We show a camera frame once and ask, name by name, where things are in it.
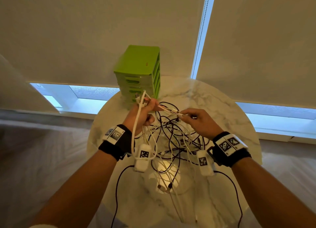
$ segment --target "round table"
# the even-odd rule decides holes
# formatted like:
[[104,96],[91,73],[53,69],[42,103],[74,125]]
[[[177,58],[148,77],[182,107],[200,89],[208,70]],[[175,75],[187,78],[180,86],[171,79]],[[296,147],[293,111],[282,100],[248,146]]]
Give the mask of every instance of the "round table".
[[[233,100],[218,89],[197,80],[162,76],[159,101],[170,102],[180,110],[188,107],[206,110],[223,130],[236,134],[246,143],[252,158],[262,164],[259,139],[250,120]],[[127,113],[120,92],[105,103],[95,117],[90,130],[87,144],[88,157],[97,151],[106,131],[111,126],[121,124]],[[126,166],[132,164],[134,159],[125,157],[117,163],[110,178],[102,202],[113,214],[116,207],[115,187],[118,176]],[[185,191],[179,194],[184,222],[197,227],[226,227],[237,223],[240,210],[235,189],[229,179],[222,174],[203,177],[198,168],[192,176],[187,171],[187,164],[188,162],[181,161],[179,169],[180,174],[182,173],[179,187],[185,187]],[[248,204],[231,169],[225,166],[216,166],[216,168],[234,181],[240,205],[245,211]],[[128,226],[150,227],[167,218],[179,220],[169,194],[156,191],[157,183],[152,172],[150,166],[145,173],[138,173],[133,168],[128,168],[121,176],[116,217]]]

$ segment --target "white sleeve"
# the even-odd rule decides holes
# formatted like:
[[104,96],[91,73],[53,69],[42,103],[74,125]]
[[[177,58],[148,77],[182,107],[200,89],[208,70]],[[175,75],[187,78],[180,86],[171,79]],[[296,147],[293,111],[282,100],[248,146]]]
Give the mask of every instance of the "white sleeve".
[[35,225],[35,226],[31,226],[30,228],[57,228],[57,227],[52,226],[52,225]]

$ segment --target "right hand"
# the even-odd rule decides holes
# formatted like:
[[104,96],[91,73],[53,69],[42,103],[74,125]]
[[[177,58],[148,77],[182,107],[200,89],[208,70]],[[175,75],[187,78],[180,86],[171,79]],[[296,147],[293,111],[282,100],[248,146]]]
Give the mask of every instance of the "right hand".
[[180,111],[180,113],[183,116],[179,116],[179,118],[192,126],[203,137],[212,140],[215,136],[223,132],[223,129],[203,109],[188,108]]

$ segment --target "left hand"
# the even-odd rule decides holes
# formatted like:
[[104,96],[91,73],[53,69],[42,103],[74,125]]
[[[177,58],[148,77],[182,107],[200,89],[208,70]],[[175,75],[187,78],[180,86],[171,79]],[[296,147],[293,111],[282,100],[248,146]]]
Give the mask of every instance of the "left hand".
[[[159,102],[152,98],[147,106],[141,109],[138,122],[136,125],[135,135],[137,136],[143,129],[143,126],[149,126],[151,123],[155,121],[155,118],[152,114],[148,114],[151,111],[162,111],[161,108],[158,107]],[[134,104],[132,109],[129,111],[126,116],[123,125],[126,126],[131,132],[133,132],[133,126],[136,119],[136,115],[138,112],[138,104]]]

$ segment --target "floor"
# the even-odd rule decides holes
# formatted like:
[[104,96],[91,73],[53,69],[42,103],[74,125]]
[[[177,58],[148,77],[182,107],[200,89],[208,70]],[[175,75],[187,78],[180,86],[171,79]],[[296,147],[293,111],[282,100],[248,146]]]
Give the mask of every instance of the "floor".
[[[0,227],[26,228],[85,162],[91,124],[92,120],[0,110]],[[316,145],[260,142],[263,166],[316,212]],[[89,227],[109,227],[102,209]],[[251,214],[243,224],[258,226]]]

